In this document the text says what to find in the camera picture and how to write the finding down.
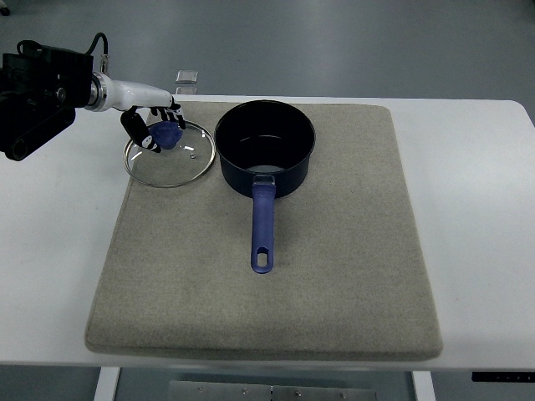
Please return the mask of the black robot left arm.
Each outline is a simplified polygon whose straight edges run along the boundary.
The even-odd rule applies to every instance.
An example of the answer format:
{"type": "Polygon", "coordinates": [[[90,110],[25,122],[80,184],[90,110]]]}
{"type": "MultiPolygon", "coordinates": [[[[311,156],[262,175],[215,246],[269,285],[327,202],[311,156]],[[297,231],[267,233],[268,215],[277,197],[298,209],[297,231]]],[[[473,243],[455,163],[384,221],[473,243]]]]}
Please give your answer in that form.
{"type": "Polygon", "coordinates": [[[108,40],[96,33],[84,53],[23,40],[1,65],[1,152],[20,161],[67,129],[76,110],[94,106],[102,90],[93,51],[103,43],[100,71],[107,71],[108,40]]]}

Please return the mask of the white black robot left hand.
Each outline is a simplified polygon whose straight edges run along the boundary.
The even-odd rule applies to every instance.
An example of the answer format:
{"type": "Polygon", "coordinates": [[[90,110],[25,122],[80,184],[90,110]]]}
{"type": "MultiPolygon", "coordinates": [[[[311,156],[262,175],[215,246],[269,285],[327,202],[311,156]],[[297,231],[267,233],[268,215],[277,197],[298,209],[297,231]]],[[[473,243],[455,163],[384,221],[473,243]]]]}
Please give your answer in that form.
{"type": "Polygon", "coordinates": [[[120,123],[134,144],[155,153],[175,148],[186,128],[182,108],[171,93],[146,84],[113,80],[103,73],[93,74],[85,108],[95,112],[119,110],[120,123]],[[138,114],[143,108],[161,118],[164,126],[150,129],[138,114]]]}

